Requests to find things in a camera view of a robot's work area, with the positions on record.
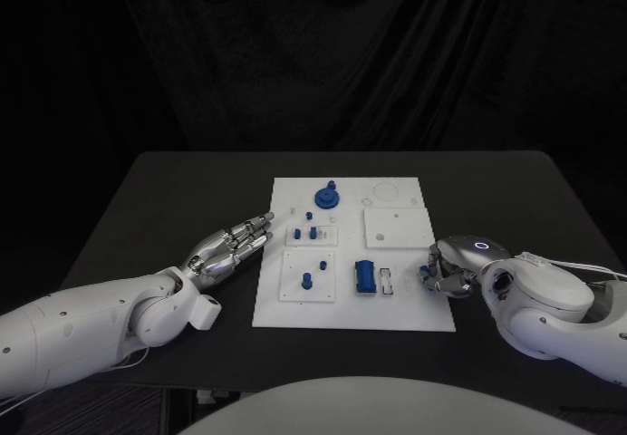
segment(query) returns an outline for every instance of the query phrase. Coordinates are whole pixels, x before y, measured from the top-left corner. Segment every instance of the blue object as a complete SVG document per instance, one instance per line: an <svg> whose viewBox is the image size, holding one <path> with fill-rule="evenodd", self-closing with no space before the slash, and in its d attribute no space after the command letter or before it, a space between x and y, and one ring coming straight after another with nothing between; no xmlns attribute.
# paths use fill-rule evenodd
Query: blue object
<svg viewBox="0 0 627 435"><path fill-rule="evenodd" d="M311 282L311 274L302 274L302 288L308 290L314 283Z"/></svg>
<svg viewBox="0 0 627 435"><path fill-rule="evenodd" d="M331 180L325 188L315 192L314 196L315 205L322 209L330 209L340 203L340 195L335 191L335 182Z"/></svg>
<svg viewBox="0 0 627 435"><path fill-rule="evenodd" d="M374 264L368 260L354 262L355 292L376 293Z"/></svg>

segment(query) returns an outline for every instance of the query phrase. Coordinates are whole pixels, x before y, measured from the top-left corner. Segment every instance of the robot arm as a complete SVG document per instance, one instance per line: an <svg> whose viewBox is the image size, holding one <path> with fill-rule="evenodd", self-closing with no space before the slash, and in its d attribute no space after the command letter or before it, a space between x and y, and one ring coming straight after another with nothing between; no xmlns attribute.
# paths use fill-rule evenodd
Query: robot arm
<svg viewBox="0 0 627 435"><path fill-rule="evenodd" d="M207 330L220 311L200 291L268 243L273 214L217 231L180 267L46 295L0 316L0 398L60 387L167 344L185 324Z"/></svg>
<svg viewBox="0 0 627 435"><path fill-rule="evenodd" d="M595 285L603 289L595 295L549 260L528 253L511 258L498 244L472 236L439 240L420 277L449 297L479 289L497 330L521 353L563 358L627 385L627 283ZM595 322L582 323L583 318Z"/></svg>

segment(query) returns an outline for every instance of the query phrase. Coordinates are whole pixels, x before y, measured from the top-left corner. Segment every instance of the white round object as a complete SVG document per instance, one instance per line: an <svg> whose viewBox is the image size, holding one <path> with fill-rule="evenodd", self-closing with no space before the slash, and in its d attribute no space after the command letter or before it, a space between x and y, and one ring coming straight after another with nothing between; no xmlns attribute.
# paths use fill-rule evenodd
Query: white round object
<svg viewBox="0 0 627 435"><path fill-rule="evenodd" d="M200 420L203 434L577 435L589 432L492 396L432 382L340 377L266 390Z"/></svg>

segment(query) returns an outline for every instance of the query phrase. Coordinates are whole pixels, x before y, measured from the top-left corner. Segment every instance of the blue knob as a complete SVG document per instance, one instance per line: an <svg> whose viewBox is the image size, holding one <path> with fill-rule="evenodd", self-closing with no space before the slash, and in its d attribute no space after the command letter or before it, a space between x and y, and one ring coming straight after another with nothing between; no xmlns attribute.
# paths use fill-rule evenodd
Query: blue knob
<svg viewBox="0 0 627 435"><path fill-rule="evenodd" d="M335 182L332 180L328 182L327 187L315 192L312 200L315 201L315 205L324 210L337 206L340 203L340 194L335 191Z"/></svg>
<svg viewBox="0 0 627 435"><path fill-rule="evenodd" d="M302 274L302 288L308 290L314 283L311 282L311 274Z"/></svg>

